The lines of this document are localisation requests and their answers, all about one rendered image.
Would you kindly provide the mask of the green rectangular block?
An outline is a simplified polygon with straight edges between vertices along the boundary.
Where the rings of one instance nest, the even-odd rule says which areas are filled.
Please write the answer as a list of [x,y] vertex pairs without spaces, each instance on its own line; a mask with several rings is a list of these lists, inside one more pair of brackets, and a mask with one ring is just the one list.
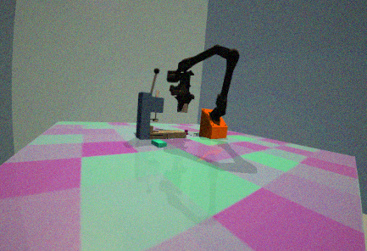
[[167,146],[167,142],[164,142],[164,141],[161,141],[159,139],[157,140],[151,140],[151,144],[158,147],[158,148],[161,148],[161,147],[166,147]]

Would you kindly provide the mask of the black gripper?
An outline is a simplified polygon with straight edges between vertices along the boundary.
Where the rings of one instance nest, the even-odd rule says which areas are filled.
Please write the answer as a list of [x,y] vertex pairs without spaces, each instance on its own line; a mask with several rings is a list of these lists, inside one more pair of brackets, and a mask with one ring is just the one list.
[[189,88],[191,86],[190,83],[180,82],[178,85],[180,85],[180,90],[172,90],[171,95],[176,95],[175,98],[178,101],[179,109],[182,110],[184,103],[189,104],[195,96],[189,92]]

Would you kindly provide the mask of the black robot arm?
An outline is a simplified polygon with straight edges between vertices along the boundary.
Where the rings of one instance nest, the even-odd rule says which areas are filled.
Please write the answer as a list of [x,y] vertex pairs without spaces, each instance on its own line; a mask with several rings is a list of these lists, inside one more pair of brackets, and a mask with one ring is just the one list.
[[197,56],[183,59],[178,64],[177,70],[168,70],[166,80],[168,83],[178,83],[178,81],[190,83],[191,75],[194,74],[191,70],[187,70],[189,70],[192,66],[199,63],[200,61],[206,58],[210,58],[215,54],[226,59],[225,79],[223,82],[221,93],[217,93],[217,107],[213,109],[212,112],[209,112],[212,120],[220,121],[220,117],[225,114],[227,94],[231,84],[232,73],[233,70],[236,68],[236,63],[240,57],[239,52],[236,49],[229,49],[227,47],[222,47],[219,44],[215,44],[212,48],[201,52]]

